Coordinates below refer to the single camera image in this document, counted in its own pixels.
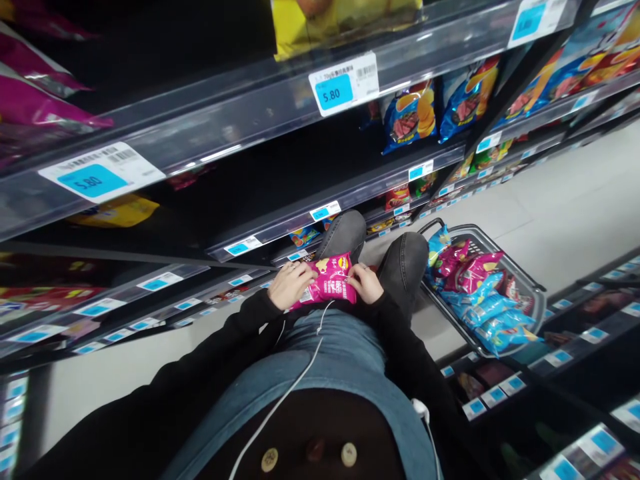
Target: barcode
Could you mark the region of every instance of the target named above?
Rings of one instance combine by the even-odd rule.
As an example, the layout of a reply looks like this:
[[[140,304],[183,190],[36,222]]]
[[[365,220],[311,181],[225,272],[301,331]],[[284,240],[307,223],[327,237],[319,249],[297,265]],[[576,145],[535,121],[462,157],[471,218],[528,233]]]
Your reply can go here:
[[[375,72],[375,63],[356,70],[355,74],[358,78],[366,77],[370,73]]]

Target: purple snack bag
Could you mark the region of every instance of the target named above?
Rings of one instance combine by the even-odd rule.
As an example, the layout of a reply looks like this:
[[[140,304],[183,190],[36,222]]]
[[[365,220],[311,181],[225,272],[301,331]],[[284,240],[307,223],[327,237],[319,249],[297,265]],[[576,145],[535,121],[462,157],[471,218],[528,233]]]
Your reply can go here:
[[[90,90],[0,21],[0,61],[22,78],[60,98]]]

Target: black sleeve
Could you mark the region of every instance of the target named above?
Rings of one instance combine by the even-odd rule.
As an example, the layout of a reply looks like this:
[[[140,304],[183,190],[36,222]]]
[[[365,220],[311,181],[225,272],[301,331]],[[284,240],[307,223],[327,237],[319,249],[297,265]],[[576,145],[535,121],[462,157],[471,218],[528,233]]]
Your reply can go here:
[[[162,367],[149,385],[88,414],[19,478],[45,479],[51,472],[66,479],[151,478],[156,465],[170,460],[164,457],[184,441],[173,434],[180,430],[173,424],[179,421],[185,400],[199,395],[203,383],[216,383],[226,360],[246,340],[258,336],[262,325],[281,314],[266,290],[248,298],[222,329],[180,360]],[[114,477],[117,466],[121,473],[128,473]]]

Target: person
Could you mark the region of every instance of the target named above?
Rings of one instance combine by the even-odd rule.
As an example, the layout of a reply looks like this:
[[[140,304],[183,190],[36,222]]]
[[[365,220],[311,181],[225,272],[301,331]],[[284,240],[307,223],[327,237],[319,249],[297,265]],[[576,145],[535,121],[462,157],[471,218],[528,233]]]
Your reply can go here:
[[[350,252],[355,305],[284,313],[317,275],[286,264],[222,329],[86,416],[19,478],[494,477],[411,330],[426,239],[403,234],[374,273],[358,263],[365,237],[362,215],[346,211],[316,253]]]

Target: shopping basket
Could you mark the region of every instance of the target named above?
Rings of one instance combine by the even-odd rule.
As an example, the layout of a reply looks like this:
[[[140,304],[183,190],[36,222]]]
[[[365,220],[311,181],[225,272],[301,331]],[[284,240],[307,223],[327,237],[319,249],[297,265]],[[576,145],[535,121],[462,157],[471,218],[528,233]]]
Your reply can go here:
[[[440,227],[444,227],[445,224],[440,218],[436,218],[418,230],[418,233],[421,235],[424,234],[427,230],[429,230],[432,226],[439,224]],[[467,225],[459,225],[458,227],[454,227],[449,229],[449,236],[451,237],[452,243],[464,242],[467,239],[470,239],[471,242],[469,244],[469,255],[476,253],[495,253],[498,251],[504,251],[498,245],[495,244],[489,236],[485,232],[483,232],[480,227],[477,225],[467,224]],[[547,309],[547,298],[544,295],[546,292],[546,288],[536,282],[531,276],[522,270],[520,266],[514,262],[514,260],[508,256],[506,253],[500,260],[498,264],[499,269],[504,269],[510,274],[512,274],[515,278],[515,284],[522,295],[531,296],[533,298],[533,310],[529,315],[531,318],[535,320],[534,326],[530,328],[530,332],[538,333],[540,327],[545,318],[545,311]],[[444,314],[444,316],[451,322],[456,330],[462,335],[462,337],[466,340],[466,342],[473,348],[473,350],[479,355],[486,358],[495,358],[495,355],[492,355],[480,342],[480,340],[476,337],[474,332],[466,326],[466,324],[460,320],[456,314],[451,310],[451,308],[446,304],[446,302],[442,299],[442,297],[432,288],[422,281],[422,290],[433,300],[433,302],[438,306],[440,311]],[[500,356],[504,357],[507,355],[512,355],[518,350],[521,350],[526,345],[513,345],[502,352],[500,352]]]

